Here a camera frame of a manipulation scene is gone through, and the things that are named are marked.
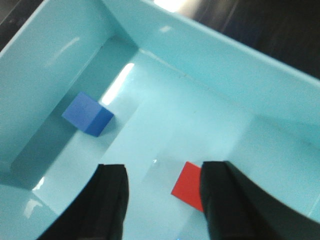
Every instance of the blue cube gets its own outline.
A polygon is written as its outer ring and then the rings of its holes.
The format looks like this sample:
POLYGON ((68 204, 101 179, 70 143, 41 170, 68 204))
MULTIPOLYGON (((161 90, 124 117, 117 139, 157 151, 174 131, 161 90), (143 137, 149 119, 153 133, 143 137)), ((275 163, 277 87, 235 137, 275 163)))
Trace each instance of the blue cube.
POLYGON ((114 114, 97 101, 80 92, 62 114, 81 131, 98 137, 114 114))

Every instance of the red block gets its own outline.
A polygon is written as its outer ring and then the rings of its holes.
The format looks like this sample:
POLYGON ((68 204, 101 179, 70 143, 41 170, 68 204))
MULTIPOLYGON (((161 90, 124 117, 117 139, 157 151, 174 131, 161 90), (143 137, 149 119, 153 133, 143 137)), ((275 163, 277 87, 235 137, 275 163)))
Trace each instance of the red block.
POLYGON ((200 173, 200 167, 187 161, 171 194, 203 212, 200 198, 200 173))

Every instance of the red cube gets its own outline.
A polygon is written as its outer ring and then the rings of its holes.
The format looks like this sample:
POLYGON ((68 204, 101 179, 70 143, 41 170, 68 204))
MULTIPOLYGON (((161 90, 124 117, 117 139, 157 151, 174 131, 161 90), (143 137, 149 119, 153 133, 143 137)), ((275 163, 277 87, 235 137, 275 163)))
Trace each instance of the red cube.
POLYGON ((171 194, 203 212, 200 197, 200 174, 201 168, 187 161, 171 194))

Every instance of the blue block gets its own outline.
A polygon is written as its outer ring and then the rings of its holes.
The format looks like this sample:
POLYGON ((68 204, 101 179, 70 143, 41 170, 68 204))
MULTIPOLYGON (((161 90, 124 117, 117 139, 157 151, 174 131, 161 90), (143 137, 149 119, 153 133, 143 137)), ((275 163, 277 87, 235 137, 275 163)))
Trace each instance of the blue block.
POLYGON ((62 117, 81 131, 98 137, 114 114, 101 106, 97 101, 80 92, 62 117))

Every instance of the light blue bin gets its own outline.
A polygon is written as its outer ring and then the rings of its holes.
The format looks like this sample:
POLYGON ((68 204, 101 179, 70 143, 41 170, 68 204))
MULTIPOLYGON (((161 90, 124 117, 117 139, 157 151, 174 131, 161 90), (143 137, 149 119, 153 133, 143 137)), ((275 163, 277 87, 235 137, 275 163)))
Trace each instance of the light blue bin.
POLYGON ((0 239, 36 239, 98 164, 125 164, 124 240, 207 240, 170 195, 184 162, 229 160, 320 222, 320 82, 146 0, 45 0, 0 52, 0 239), (79 92, 101 136, 61 117, 79 92))

